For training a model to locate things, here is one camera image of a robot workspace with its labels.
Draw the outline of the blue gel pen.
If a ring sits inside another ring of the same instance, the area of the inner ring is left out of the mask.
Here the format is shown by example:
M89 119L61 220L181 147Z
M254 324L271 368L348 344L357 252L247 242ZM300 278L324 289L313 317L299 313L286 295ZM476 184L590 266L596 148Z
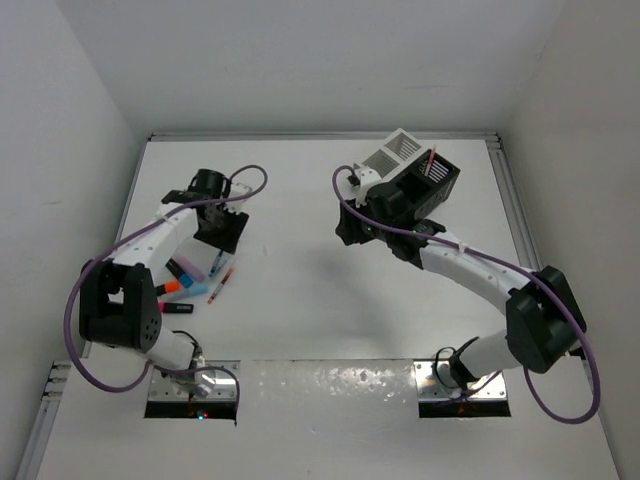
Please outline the blue gel pen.
M218 270L218 268L219 268L219 266L220 266L221 261L223 260L223 258L224 258L224 252L223 252L222 250L220 250L220 251L217 253L217 255L216 255L215 259L214 259L214 262L213 262L213 264L212 264L212 266L211 266L211 269L210 269L210 271L209 271L208 276L209 276L210 278L213 278L213 277L215 276L215 274L216 274L216 272L217 272L217 270Z

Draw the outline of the orange gel pen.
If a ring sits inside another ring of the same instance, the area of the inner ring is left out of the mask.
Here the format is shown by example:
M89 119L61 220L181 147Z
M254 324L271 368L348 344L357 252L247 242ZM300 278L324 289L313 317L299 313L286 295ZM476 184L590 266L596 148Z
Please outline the orange gel pen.
M220 280L220 282L218 283L218 285L215 287L215 289L213 290L213 292L211 293L211 295L209 296L208 300L207 300L207 304L212 304L214 302L214 300L217 298L217 296L221 293L222 289L224 288L224 286L226 285L226 283L229 281L229 279L231 278L231 276L233 275L235 270L235 265L231 266L227 272L225 273L225 275L222 277L222 279Z

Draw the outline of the pink gel pen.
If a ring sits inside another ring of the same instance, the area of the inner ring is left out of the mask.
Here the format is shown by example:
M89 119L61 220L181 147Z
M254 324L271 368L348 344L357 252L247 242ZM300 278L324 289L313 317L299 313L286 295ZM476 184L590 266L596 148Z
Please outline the pink gel pen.
M424 167L424 175L428 177L429 172L431 171L432 165L434 163L435 160L435 154L436 154L436 145L433 145L433 147L430 150L430 154L429 157L426 161L425 167Z

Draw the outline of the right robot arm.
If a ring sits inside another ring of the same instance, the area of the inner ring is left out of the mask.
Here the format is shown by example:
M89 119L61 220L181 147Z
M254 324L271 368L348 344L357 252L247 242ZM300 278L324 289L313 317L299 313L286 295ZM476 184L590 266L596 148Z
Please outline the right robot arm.
M337 235L345 245L383 242L401 261L443 276L492 305L505 319L498 332L467 340L434 369L440 386L463 392L483 376L522 367L543 374L585 336L587 326L565 275L531 270L464 245L445 226L406 212L389 218L393 203L358 207L340 201Z

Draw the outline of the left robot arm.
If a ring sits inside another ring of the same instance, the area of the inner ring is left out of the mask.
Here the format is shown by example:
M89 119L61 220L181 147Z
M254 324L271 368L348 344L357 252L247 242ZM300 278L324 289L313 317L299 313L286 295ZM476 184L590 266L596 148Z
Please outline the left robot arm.
M235 176L208 169L198 170L186 188L168 192L147 225L83 267L67 304L79 310L81 338L186 376L198 348L164 326L157 278L187 241L234 253L249 220L243 204L255 193Z

